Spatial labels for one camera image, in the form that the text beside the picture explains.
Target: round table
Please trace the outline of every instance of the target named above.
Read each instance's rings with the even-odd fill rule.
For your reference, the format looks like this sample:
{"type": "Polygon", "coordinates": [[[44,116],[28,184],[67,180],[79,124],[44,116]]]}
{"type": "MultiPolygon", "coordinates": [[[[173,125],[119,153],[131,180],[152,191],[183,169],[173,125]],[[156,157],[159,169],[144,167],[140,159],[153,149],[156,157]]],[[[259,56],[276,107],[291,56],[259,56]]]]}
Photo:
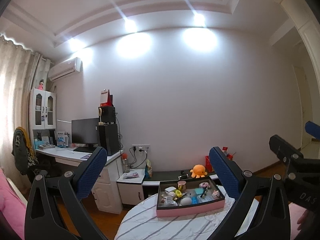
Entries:
{"type": "MultiPolygon", "coordinates": [[[[222,211],[158,218],[156,216],[158,194],[155,194],[127,213],[121,222],[115,240],[207,240],[235,202],[234,198],[228,197],[222,186],[218,187],[225,195],[225,205],[222,211]]],[[[258,203],[256,199],[253,200],[237,235],[248,229],[258,203]]]]}

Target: bag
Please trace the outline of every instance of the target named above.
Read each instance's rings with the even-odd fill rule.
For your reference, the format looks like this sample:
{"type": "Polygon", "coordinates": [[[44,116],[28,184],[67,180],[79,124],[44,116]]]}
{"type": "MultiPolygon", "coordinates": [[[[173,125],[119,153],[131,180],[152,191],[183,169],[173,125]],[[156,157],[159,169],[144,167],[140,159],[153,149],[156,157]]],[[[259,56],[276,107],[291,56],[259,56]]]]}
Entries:
{"type": "Polygon", "coordinates": [[[38,164],[38,159],[32,150],[28,133],[22,127],[17,127],[13,134],[12,155],[17,170],[26,175],[29,167],[38,164]]]}
{"type": "Polygon", "coordinates": [[[145,176],[146,178],[151,178],[152,177],[152,167],[151,167],[151,161],[147,159],[146,161],[146,168],[145,168],[145,176]]]}

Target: glass cabinet door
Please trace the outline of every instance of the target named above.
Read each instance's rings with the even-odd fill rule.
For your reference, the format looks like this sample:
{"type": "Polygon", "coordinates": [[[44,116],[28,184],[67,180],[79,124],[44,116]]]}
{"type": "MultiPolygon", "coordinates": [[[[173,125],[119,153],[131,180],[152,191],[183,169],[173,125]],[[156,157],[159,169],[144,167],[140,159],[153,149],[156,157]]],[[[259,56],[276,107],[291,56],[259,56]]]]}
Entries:
{"type": "Polygon", "coordinates": [[[53,125],[53,97],[49,96],[47,100],[46,114],[48,125],[53,125]]]}
{"type": "Polygon", "coordinates": [[[41,102],[42,102],[42,95],[37,94],[36,95],[36,125],[41,125],[41,102]]]}

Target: pink tray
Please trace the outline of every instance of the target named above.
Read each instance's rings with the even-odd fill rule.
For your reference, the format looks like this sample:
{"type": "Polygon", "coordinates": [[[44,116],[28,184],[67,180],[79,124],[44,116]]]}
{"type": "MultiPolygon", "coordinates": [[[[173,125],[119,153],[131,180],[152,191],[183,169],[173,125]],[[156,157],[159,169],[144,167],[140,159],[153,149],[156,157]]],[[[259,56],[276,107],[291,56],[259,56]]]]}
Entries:
{"type": "Polygon", "coordinates": [[[162,207],[159,206],[161,194],[165,188],[174,186],[177,187],[178,180],[175,181],[161,181],[158,191],[158,200],[157,200],[157,217],[177,217],[177,216],[187,216],[193,214],[199,214],[203,212],[213,211],[222,209],[224,207],[225,198],[222,192],[219,190],[217,185],[212,181],[210,177],[204,177],[199,179],[186,179],[187,189],[194,188],[195,185],[200,184],[201,182],[209,182],[211,187],[220,192],[220,198],[205,203],[191,204],[186,206],[177,206],[177,207],[162,207]]]}

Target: orange octopus plush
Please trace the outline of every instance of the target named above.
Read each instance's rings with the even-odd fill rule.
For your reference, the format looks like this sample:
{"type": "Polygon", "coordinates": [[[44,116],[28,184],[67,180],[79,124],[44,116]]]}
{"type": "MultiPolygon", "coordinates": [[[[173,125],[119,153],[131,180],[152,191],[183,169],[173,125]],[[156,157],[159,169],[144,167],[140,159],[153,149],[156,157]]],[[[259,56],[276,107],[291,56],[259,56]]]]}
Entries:
{"type": "Polygon", "coordinates": [[[205,171],[205,167],[203,165],[196,165],[193,167],[193,169],[190,171],[192,172],[191,177],[192,178],[202,178],[205,175],[207,175],[208,173],[205,171]]]}

